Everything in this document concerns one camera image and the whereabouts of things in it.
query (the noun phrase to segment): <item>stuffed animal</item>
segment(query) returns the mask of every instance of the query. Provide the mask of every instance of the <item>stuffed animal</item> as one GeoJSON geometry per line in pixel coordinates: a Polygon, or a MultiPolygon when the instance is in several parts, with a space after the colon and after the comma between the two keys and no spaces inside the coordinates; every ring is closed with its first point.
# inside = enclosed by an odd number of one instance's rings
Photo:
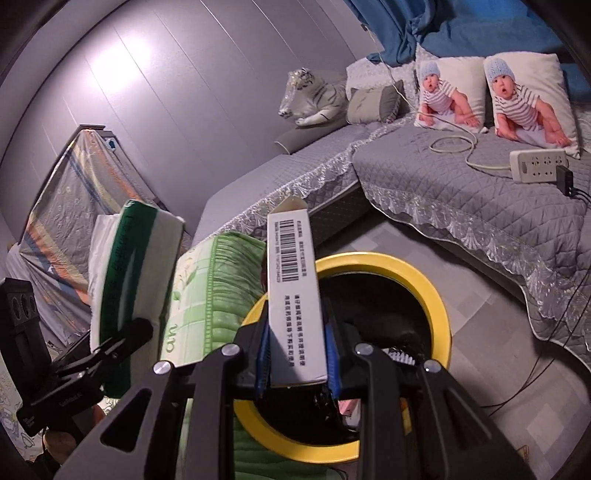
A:
{"type": "Polygon", "coordinates": [[[298,127],[319,125],[347,110],[345,82],[327,83],[309,69],[289,72],[279,115],[295,117],[298,127]]]}

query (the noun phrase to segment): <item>power strip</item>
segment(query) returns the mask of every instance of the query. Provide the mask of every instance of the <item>power strip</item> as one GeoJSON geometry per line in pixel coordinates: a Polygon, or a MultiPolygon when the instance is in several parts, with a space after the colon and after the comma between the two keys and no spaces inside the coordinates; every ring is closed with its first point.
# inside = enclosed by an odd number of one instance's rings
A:
{"type": "Polygon", "coordinates": [[[556,181],[556,167],[569,166],[566,152],[562,148],[513,150],[509,154],[509,163],[513,181],[521,183],[556,181]]]}

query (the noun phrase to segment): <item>black power adapter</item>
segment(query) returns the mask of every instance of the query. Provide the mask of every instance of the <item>black power adapter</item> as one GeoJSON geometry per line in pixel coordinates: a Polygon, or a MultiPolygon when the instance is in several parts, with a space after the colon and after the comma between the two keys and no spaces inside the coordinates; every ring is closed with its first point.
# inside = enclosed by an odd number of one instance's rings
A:
{"type": "Polygon", "coordinates": [[[567,197],[574,195],[573,172],[564,165],[556,166],[556,186],[567,197]]]}

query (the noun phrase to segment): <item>striped shirt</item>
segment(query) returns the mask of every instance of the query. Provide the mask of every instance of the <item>striped shirt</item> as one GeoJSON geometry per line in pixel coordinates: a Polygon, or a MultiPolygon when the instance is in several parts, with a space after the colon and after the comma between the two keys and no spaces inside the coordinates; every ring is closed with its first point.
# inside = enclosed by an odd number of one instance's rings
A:
{"type": "Polygon", "coordinates": [[[456,88],[447,80],[439,80],[437,82],[437,89],[433,93],[421,88],[421,103],[426,103],[437,113],[445,112],[452,104],[452,94],[455,91],[456,88]]]}
{"type": "Polygon", "coordinates": [[[535,130],[538,127],[538,111],[535,103],[539,94],[523,85],[515,84],[515,91],[509,100],[495,97],[496,113],[503,113],[524,130],[535,130]]]}

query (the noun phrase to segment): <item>yellow ring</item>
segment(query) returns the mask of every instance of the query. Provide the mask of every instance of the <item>yellow ring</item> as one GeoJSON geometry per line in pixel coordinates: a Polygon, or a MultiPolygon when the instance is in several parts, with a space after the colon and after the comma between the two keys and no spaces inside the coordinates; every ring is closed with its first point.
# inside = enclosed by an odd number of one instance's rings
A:
{"type": "MultiPolygon", "coordinates": [[[[452,352],[452,335],[443,301],[432,283],[419,270],[389,255],[373,252],[351,252],[316,261],[318,278],[343,272],[370,272],[397,281],[419,301],[431,327],[431,357],[446,368],[452,352]]],[[[248,313],[243,325],[257,322],[267,299],[263,295],[248,313]]],[[[252,437],[269,450],[292,460],[306,463],[340,463],[359,457],[359,441],[333,446],[313,446],[295,442],[272,428],[259,414],[255,404],[234,401],[234,412],[252,437]]]]}

